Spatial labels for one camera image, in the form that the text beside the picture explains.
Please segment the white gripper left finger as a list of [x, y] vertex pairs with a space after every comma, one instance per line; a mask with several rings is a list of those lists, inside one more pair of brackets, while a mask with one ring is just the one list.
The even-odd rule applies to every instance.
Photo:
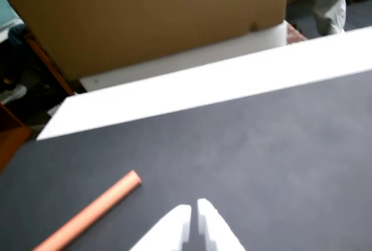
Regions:
[[164, 215], [130, 251], [182, 250], [189, 240], [192, 208], [178, 205]]

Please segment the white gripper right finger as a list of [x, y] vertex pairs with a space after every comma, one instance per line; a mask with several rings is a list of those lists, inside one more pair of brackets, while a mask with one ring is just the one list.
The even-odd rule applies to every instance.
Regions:
[[206, 250], [245, 250], [218, 210], [207, 200], [198, 199], [198, 231], [205, 237]]

